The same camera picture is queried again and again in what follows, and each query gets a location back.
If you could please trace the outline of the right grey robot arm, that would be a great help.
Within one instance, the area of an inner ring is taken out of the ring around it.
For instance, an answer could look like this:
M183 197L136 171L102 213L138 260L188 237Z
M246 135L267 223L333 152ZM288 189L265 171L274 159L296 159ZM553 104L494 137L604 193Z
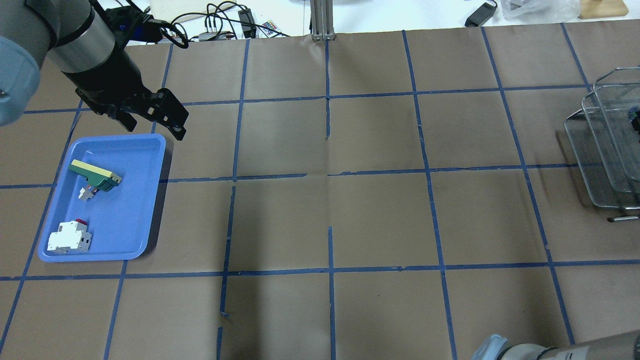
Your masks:
M533 343L510 344L496 333L486 338L471 356L472 360L638 360L640 331L619 333L569 346L542 346Z

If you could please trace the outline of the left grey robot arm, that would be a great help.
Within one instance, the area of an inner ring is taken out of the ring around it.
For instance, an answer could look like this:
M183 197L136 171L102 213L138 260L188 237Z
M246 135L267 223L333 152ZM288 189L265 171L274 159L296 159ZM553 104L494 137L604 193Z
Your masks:
M2 126L23 116L50 59L95 114L128 132L142 117L183 140L188 110L169 89L148 89L125 50L137 30L145 31L142 40L149 43L174 33L174 45L187 49L189 40L174 23L154 18L133 1L104 9L97 0L3 0L0 9Z

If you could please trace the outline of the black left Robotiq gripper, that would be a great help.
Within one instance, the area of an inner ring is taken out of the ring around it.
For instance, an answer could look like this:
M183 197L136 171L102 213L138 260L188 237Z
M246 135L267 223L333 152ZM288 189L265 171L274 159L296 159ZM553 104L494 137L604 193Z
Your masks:
M96 114L105 114L127 132L132 133L137 127L133 113L162 125L176 141L185 138L188 110L170 89L151 92L143 83L140 69L123 48L115 48L108 59L92 69L62 73Z

